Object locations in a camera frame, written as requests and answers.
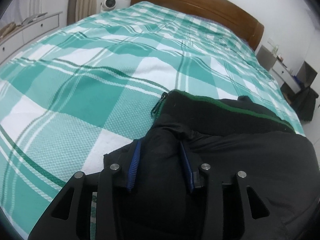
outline green and white checkered blanket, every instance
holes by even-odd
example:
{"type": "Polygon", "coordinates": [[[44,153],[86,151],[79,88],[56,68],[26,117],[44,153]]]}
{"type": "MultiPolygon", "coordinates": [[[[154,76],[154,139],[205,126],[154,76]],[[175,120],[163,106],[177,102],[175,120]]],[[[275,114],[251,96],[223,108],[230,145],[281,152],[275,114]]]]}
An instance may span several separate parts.
{"type": "Polygon", "coordinates": [[[248,95],[303,134],[254,53],[231,31],[141,2],[42,38],[0,68],[0,205],[27,238],[79,170],[145,135],[164,91],[248,95]]]}

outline bed sheet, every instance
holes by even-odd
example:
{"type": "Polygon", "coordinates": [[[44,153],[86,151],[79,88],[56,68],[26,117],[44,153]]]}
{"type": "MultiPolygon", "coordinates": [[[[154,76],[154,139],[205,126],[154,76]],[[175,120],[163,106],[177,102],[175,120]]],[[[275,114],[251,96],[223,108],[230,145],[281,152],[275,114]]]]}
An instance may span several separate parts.
{"type": "Polygon", "coordinates": [[[17,231],[28,237],[76,171],[100,171],[103,154],[144,136],[173,89],[247,95],[303,135],[276,81],[230,30],[149,2],[93,15],[0,68],[0,206],[17,231]]]}

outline black jacket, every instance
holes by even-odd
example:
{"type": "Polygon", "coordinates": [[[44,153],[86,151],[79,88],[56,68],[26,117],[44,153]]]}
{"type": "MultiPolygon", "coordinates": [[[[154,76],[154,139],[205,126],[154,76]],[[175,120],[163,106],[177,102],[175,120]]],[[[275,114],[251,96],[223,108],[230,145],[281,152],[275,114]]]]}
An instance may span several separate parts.
{"type": "MultiPolygon", "coordinates": [[[[238,171],[245,171],[250,181],[253,221],[273,215],[280,222],[247,239],[294,239],[303,230],[319,201],[319,166],[312,144],[288,122],[248,97],[214,100],[176,90],[157,106],[156,117],[140,140],[133,191],[116,192],[128,239],[200,238],[206,193],[188,192],[181,141],[211,165],[221,182],[223,239],[240,239],[247,230],[235,184],[238,171]]],[[[106,156],[105,166],[116,163],[131,146],[106,156]]]]}

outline white drawer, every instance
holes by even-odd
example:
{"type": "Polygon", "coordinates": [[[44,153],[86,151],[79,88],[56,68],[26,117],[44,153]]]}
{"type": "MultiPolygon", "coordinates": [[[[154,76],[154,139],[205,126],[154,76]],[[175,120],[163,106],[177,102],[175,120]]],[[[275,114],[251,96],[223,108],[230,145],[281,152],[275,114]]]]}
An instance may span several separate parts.
{"type": "Polygon", "coordinates": [[[0,64],[16,50],[23,46],[22,32],[18,32],[10,39],[1,44],[0,47],[0,64]]]}
{"type": "Polygon", "coordinates": [[[57,27],[59,27],[58,15],[34,23],[22,31],[23,41],[26,44],[36,37],[39,37],[40,35],[47,33],[48,31],[51,31],[57,27]]]}
{"type": "Polygon", "coordinates": [[[283,79],[285,83],[287,83],[287,85],[292,89],[293,92],[298,93],[301,90],[294,78],[289,74],[289,72],[279,61],[276,61],[272,69],[283,79]]]}

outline bed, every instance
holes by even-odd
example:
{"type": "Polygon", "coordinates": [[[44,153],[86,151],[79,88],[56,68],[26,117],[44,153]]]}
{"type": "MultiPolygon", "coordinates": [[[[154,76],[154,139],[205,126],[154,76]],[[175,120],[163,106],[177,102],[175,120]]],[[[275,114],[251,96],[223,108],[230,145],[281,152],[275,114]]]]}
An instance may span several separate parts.
{"type": "Polygon", "coordinates": [[[24,239],[76,171],[101,171],[105,153],[145,135],[163,92],[247,95],[303,135],[255,58],[264,28],[254,17],[227,0],[131,5],[62,28],[0,68],[0,207],[24,239]]]}

